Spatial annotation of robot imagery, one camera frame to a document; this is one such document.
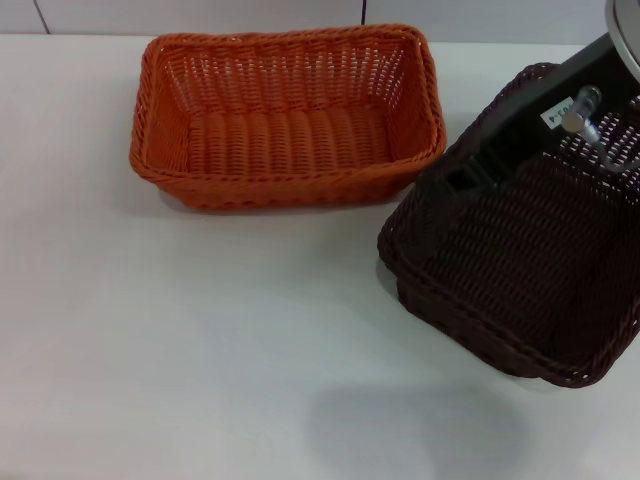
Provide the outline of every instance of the white tabletop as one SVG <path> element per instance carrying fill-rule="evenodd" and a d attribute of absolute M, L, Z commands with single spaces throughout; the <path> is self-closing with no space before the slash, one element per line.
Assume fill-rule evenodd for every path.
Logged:
<path fill-rule="evenodd" d="M 509 378 L 396 301 L 394 203 L 203 215 L 139 179 L 148 41 L 0 37 L 0 480 L 637 480 L 640 342 L 591 388 Z M 432 50 L 455 139 L 577 47 Z"/>

